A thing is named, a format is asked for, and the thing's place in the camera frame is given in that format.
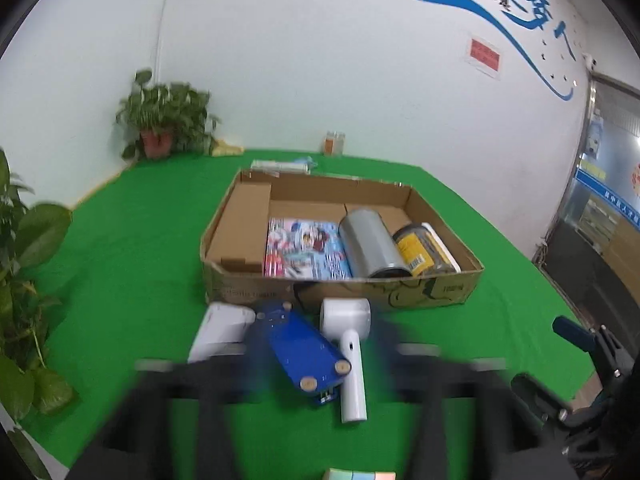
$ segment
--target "pastel sponge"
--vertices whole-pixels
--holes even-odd
[[[344,471],[329,469],[322,480],[396,480],[396,473],[362,473],[358,471]]]

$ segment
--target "cardboard box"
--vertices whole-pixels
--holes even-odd
[[[269,218],[339,222],[354,208],[380,213],[389,234],[428,222],[462,272],[426,278],[306,282],[262,275]],[[317,312],[324,298],[367,298],[394,308],[463,303],[484,270],[480,261],[420,194],[404,184],[359,178],[241,171],[200,241],[208,301],[251,306],[291,301]]]

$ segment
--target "barcode label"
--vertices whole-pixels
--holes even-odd
[[[413,271],[415,267],[420,266],[424,263],[424,256],[418,254],[414,260],[409,264],[409,270]]]

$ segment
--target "red sign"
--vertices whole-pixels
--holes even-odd
[[[500,68],[500,54],[489,48],[478,40],[471,40],[471,57],[480,63],[487,65],[492,70],[498,72]]]
[[[640,164],[638,164],[631,174],[631,184],[634,186],[636,195],[640,196]]]

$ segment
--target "white hair dryer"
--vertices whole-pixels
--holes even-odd
[[[245,306],[213,302],[209,305],[193,341],[187,362],[204,361],[229,343],[242,341],[255,321],[255,312]]]
[[[351,362],[340,391],[342,422],[367,420],[360,340],[369,336],[370,326],[369,301],[326,298],[322,302],[320,330],[327,339],[340,341],[340,352]]]

